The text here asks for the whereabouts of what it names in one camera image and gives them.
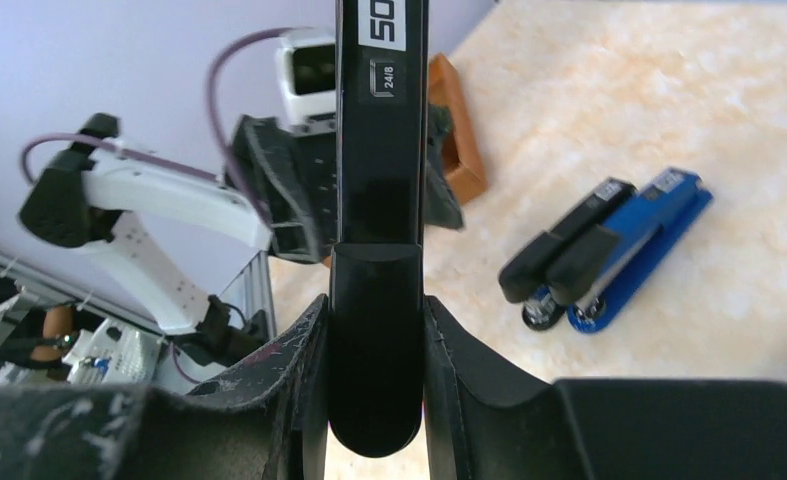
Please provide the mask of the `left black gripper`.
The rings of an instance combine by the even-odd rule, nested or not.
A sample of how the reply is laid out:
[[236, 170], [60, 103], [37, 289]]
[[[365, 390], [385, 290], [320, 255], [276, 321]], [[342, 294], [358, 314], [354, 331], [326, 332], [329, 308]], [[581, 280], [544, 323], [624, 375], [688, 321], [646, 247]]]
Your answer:
[[[441, 173], [443, 147], [452, 140], [446, 107], [428, 107], [428, 165], [423, 196], [426, 224], [464, 228], [464, 214]], [[271, 219], [269, 255], [299, 264], [325, 260], [337, 239], [336, 121], [282, 129], [275, 117], [242, 115], [231, 141], [246, 185]]]

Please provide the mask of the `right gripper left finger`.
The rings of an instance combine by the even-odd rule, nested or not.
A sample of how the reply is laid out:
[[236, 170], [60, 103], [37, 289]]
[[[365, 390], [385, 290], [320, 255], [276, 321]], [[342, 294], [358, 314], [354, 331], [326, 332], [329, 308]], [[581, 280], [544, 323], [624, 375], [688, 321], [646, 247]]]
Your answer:
[[186, 395], [0, 386], [0, 479], [320, 479], [328, 300]]

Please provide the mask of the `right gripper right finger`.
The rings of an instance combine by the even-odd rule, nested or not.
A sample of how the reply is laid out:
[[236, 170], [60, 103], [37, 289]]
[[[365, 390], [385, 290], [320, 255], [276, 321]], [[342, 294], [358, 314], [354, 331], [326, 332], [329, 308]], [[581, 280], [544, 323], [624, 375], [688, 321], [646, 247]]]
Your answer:
[[434, 479], [787, 479], [787, 383], [544, 382], [426, 300]]

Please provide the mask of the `black stapler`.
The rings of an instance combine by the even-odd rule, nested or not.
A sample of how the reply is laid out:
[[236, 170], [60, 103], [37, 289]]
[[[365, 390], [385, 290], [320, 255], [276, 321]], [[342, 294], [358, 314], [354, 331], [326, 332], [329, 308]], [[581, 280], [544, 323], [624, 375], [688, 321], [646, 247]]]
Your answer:
[[636, 193], [627, 181], [608, 177], [579, 200], [556, 224], [541, 231], [520, 249], [498, 274], [506, 301], [521, 306], [523, 323], [531, 330], [551, 329], [566, 312], [549, 292], [547, 269], [569, 246], [602, 222]]
[[328, 416], [383, 458], [421, 424], [425, 1], [338, 5], [338, 236], [330, 276]]

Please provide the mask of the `blue stapler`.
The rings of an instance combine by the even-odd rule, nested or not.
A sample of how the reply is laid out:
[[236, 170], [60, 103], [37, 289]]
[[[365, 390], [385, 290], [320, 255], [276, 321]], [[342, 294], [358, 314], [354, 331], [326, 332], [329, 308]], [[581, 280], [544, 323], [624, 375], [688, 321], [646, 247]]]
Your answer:
[[669, 167], [570, 244], [546, 270], [570, 325], [606, 328], [712, 199], [696, 173]]

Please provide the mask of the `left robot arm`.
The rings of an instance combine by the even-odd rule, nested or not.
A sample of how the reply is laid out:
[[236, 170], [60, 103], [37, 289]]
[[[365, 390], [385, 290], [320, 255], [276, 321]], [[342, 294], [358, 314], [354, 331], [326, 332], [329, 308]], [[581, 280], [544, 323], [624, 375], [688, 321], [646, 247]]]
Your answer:
[[255, 258], [328, 259], [336, 240], [335, 122], [293, 130], [244, 116], [231, 145], [241, 177], [212, 174], [125, 148], [98, 114], [35, 181], [19, 219], [46, 243], [85, 255], [136, 298], [170, 337], [215, 341], [228, 308], [193, 283], [143, 224], [178, 220], [241, 242]]

